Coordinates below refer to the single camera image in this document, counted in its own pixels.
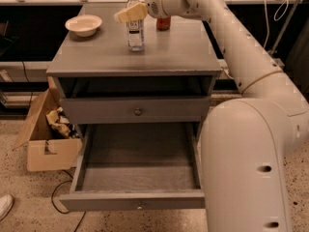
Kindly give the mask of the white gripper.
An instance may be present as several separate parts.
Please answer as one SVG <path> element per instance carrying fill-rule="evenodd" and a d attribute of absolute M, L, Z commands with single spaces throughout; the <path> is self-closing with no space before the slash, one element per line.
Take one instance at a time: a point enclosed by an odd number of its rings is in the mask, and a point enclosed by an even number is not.
<path fill-rule="evenodd" d="M 144 19 L 148 13 L 154 18 L 166 18 L 172 15 L 183 15 L 187 9 L 185 0 L 145 0 L 145 4 L 138 2 L 116 12 L 114 20 L 127 23 Z"/>

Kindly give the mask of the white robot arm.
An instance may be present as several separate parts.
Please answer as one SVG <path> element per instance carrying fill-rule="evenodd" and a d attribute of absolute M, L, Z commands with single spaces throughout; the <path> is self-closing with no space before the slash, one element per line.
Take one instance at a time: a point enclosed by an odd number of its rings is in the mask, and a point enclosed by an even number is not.
<path fill-rule="evenodd" d="M 146 16 L 208 23 L 241 94 L 215 107 L 201 133 L 209 232 L 293 232 L 284 157 L 309 135 L 309 104 L 224 0 L 144 0 L 118 22 Z"/>

